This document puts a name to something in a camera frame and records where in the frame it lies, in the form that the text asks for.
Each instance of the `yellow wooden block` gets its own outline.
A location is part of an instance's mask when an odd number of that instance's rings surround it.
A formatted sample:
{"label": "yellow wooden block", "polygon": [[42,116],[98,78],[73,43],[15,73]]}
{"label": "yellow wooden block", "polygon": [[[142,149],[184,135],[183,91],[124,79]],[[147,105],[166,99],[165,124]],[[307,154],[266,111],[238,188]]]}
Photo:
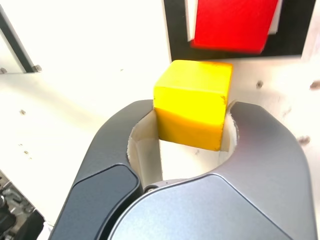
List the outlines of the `yellow wooden block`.
{"label": "yellow wooden block", "polygon": [[219,151],[232,65],[176,60],[154,86],[161,140]]}

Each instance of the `black square frame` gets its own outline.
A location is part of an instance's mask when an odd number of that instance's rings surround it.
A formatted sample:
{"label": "black square frame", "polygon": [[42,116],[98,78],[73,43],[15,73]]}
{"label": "black square frame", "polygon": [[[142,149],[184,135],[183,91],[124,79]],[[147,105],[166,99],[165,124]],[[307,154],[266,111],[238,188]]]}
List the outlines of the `black square frame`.
{"label": "black square frame", "polygon": [[260,54],[193,48],[187,38],[185,0],[163,0],[171,60],[213,60],[302,55],[316,0],[283,0],[278,31]]}

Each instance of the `metal frame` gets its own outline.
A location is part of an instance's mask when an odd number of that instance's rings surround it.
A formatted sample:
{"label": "metal frame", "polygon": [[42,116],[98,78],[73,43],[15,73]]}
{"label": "metal frame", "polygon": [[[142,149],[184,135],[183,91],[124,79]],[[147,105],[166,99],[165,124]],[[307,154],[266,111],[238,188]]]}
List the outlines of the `metal frame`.
{"label": "metal frame", "polygon": [[16,31],[11,25],[4,9],[0,5],[0,29],[3,35],[10,44],[13,52],[15,53],[17,59],[20,61],[22,67],[26,73],[36,73],[37,70],[34,68],[29,55],[27,54],[23,44],[21,43]]}

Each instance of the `red block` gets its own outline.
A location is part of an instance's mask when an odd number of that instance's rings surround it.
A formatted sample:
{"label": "red block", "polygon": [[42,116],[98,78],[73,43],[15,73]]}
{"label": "red block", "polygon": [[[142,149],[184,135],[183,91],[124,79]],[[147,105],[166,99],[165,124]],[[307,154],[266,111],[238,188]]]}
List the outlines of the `red block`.
{"label": "red block", "polygon": [[195,48],[261,53],[278,0],[198,0]]}

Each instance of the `screw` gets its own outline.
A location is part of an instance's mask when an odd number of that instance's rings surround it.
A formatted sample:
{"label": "screw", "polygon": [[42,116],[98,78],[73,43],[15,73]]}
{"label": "screw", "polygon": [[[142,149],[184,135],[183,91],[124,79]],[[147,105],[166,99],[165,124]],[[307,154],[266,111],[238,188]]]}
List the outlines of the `screw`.
{"label": "screw", "polygon": [[40,65],[35,65],[32,68],[37,73],[41,73],[42,72],[42,68],[40,67]]}
{"label": "screw", "polygon": [[1,74],[6,74],[7,70],[4,67],[1,67],[0,68],[0,72],[1,72]]}
{"label": "screw", "polygon": [[305,146],[307,145],[308,143],[310,143],[311,139],[309,136],[301,136],[297,139],[297,141],[299,142],[299,144],[301,146]]}
{"label": "screw", "polygon": [[264,85],[264,82],[263,81],[261,81],[261,80],[259,80],[257,83],[256,83],[256,89],[260,89],[260,88],[262,88],[262,86]]}

